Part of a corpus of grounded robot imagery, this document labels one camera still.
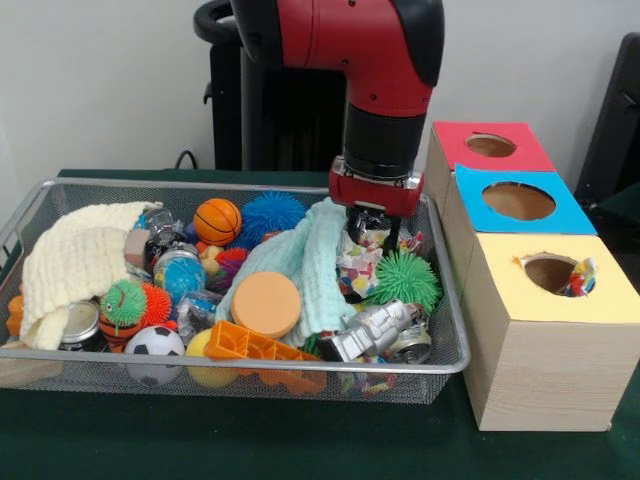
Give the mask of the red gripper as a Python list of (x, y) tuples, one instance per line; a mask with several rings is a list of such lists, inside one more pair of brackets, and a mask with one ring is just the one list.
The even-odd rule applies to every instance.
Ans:
[(334, 203), (347, 206), (345, 230), (353, 243), (360, 243), (367, 224), (368, 212), (359, 207), (382, 211), (391, 217), (389, 235), (383, 244), (384, 255), (397, 250), (401, 218), (415, 213), (423, 186), (421, 172), (413, 172), (402, 186), (329, 172), (329, 195)]

